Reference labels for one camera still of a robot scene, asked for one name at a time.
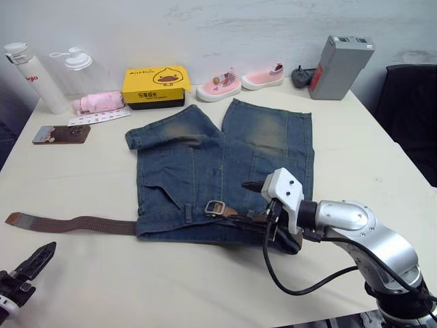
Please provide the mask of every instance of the black office chair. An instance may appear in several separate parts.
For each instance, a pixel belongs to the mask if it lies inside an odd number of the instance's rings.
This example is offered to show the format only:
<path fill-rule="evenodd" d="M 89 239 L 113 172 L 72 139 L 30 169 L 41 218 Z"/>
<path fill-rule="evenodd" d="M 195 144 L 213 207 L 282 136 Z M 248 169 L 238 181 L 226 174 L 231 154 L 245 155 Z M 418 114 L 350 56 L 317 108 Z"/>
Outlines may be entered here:
<path fill-rule="evenodd" d="M 437 187 L 437 65 L 386 69 L 374 117 Z"/>

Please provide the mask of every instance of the pink shoe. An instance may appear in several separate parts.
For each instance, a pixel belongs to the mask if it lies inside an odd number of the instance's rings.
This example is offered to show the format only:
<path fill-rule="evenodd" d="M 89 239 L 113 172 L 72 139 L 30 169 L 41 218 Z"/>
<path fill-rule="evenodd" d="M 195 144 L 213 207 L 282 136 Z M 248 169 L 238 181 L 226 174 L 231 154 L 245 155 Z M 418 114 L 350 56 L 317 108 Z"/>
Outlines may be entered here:
<path fill-rule="evenodd" d="M 198 87 L 196 95 L 204 101 L 219 101 L 241 91 L 240 77 L 231 68 L 229 72 L 214 77 L 211 81 Z"/>
<path fill-rule="evenodd" d="M 284 80 L 284 67 L 277 64 L 272 70 L 265 70 L 254 74 L 243 75 L 241 84 L 249 90 L 258 90 L 262 87 L 272 87 L 282 84 Z"/>

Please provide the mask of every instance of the denim fabric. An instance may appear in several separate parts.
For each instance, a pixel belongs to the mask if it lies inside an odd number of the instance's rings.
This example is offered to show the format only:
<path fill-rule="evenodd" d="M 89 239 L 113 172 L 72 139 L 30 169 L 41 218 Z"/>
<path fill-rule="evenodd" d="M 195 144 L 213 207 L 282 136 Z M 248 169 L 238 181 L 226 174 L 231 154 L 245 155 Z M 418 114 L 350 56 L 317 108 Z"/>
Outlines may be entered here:
<path fill-rule="evenodd" d="M 126 133 L 138 150 L 137 236 L 147 240 L 261 245 L 262 236 L 244 232 L 203 213 L 221 200 L 251 216 L 265 210 L 246 181 L 264 181 L 280 167 L 313 192 L 310 113 L 291 113 L 234 99 L 220 131 L 197 106 Z M 278 241 L 277 248 L 293 253 Z"/>

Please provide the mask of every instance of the battery pack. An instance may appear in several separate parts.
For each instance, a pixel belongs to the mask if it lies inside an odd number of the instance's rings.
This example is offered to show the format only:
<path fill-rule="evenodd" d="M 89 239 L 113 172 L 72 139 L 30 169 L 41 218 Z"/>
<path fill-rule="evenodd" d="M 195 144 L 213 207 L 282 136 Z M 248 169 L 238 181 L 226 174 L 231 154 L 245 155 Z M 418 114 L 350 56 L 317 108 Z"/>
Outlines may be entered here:
<path fill-rule="evenodd" d="M 370 38 L 329 36 L 309 85 L 309 95 L 312 99 L 343 99 L 374 51 Z"/>

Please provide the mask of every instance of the jeans belt loop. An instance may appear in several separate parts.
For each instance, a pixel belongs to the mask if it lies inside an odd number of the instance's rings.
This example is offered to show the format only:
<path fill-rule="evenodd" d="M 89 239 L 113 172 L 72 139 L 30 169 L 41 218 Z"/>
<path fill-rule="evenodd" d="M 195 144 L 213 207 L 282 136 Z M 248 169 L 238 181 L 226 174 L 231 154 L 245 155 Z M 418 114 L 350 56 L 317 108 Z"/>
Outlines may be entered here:
<path fill-rule="evenodd" d="M 192 223 L 193 217 L 191 216 L 191 210 L 192 210 L 191 204 L 185 204 L 185 223 Z"/>
<path fill-rule="evenodd" d="M 253 210 L 248 210 L 246 213 L 246 216 L 250 217 L 252 219 L 254 214 L 255 214 L 255 212 L 253 212 Z"/>

